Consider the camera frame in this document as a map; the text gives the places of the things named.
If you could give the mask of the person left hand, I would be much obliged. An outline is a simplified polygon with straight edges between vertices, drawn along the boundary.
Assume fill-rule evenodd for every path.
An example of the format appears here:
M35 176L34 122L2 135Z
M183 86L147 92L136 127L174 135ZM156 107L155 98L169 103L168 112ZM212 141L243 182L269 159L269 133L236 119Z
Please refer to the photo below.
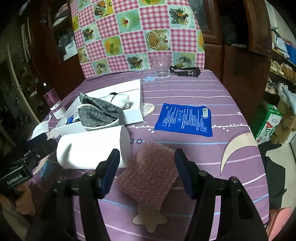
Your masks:
M17 192L20 192L20 197L14 201L16 211L22 215L34 216L36 209L32 200L32 192L29 188L29 182L25 182L16 188ZM3 214L4 207L11 208L11 201L1 194L1 215Z

